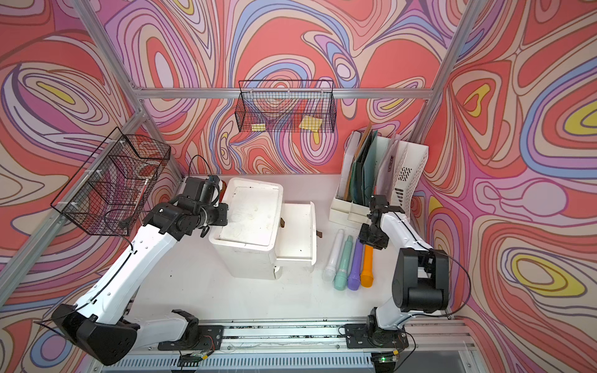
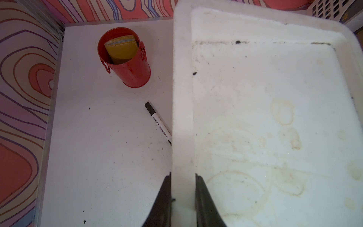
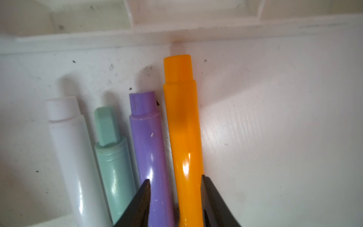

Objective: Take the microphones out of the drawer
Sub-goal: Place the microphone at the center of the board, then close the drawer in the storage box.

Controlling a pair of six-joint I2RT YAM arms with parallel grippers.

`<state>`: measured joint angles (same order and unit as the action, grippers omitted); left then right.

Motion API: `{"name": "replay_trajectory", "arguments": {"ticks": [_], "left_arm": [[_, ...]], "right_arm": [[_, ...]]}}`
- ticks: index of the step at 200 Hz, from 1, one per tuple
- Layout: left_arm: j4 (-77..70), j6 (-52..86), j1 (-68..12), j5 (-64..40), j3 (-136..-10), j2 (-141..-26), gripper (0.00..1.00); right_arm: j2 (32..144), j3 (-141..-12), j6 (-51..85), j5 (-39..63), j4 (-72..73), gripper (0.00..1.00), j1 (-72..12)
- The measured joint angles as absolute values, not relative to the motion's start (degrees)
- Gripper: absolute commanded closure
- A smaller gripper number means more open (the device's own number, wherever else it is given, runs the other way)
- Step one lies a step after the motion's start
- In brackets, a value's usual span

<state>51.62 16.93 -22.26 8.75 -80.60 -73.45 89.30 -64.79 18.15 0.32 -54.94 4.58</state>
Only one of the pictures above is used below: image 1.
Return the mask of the orange microphone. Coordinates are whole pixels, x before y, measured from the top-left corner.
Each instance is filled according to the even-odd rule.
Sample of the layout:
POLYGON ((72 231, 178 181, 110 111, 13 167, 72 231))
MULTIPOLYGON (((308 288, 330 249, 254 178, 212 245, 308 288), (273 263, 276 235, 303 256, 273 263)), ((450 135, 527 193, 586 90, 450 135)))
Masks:
POLYGON ((362 262, 362 273, 361 273, 361 286, 364 288, 370 288, 374 282, 373 275, 373 248, 369 245, 364 246, 363 262, 362 262))

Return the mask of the purple microphone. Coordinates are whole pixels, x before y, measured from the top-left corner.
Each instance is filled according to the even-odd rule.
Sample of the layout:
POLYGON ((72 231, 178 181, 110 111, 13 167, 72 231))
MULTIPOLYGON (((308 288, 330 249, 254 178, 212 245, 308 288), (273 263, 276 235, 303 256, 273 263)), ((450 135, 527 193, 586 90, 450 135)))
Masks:
POLYGON ((363 256, 364 256, 363 252, 364 252, 363 244, 359 239, 357 239, 355 247, 354 247, 351 271, 348 275, 348 280, 347 280, 347 287, 351 291, 357 291, 359 289, 359 287, 361 286, 362 260, 363 260, 363 256))

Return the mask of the white plastic drawer cabinet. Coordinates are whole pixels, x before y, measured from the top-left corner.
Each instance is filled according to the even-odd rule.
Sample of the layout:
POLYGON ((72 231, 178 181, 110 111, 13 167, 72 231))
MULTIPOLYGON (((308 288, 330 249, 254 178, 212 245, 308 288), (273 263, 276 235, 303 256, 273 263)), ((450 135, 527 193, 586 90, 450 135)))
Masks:
POLYGON ((233 277, 278 280, 284 269, 313 271, 316 207, 312 201, 286 203, 283 197, 278 183, 239 177, 227 183, 222 202, 229 206, 228 225, 213 228, 209 241, 233 277))

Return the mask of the teal microphone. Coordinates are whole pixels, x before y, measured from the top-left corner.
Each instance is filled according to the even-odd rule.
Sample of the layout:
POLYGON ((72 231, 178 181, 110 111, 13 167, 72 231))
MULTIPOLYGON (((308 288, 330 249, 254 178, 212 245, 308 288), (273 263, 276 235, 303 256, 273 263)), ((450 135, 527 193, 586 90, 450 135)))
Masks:
POLYGON ((351 265, 353 249, 354 239, 352 236, 348 236, 341 251, 337 273, 334 277, 334 289, 337 291, 343 291, 347 287, 348 270, 351 265))

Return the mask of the translucent white plastic tube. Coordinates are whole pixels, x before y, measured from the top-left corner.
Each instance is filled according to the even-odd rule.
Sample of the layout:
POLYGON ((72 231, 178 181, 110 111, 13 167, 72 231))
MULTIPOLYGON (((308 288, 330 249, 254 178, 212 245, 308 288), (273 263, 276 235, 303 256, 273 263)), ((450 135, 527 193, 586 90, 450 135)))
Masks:
POLYGON ((337 266, 340 256, 340 249, 344 243, 345 230, 339 229, 334 237, 328 261, 323 270, 322 278, 324 281, 331 282, 337 273, 337 266))

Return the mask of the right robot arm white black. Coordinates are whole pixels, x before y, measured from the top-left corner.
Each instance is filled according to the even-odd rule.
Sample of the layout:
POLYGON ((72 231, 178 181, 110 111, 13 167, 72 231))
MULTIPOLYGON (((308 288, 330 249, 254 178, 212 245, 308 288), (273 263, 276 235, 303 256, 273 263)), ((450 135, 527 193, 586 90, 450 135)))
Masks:
POLYGON ((369 223, 359 241, 376 250, 398 251, 391 298, 371 310, 365 324, 368 342, 375 348, 407 342, 405 324, 417 316, 437 316, 448 307, 450 258, 435 250, 408 222, 403 208, 375 195, 370 200, 369 223))

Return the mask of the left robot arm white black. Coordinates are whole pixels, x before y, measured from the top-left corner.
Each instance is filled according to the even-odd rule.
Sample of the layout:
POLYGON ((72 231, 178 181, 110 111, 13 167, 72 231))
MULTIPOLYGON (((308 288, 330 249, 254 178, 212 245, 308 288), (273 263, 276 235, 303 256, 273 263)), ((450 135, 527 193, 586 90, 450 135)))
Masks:
POLYGON ((161 345, 175 351, 201 347, 198 319, 175 309, 161 320, 127 321, 125 310, 157 263, 185 236, 206 236, 228 223, 229 207, 221 202, 222 180, 189 177, 183 192, 147 213, 129 247, 101 279, 74 305, 61 304, 51 321, 65 340, 110 366, 130 351, 161 345))

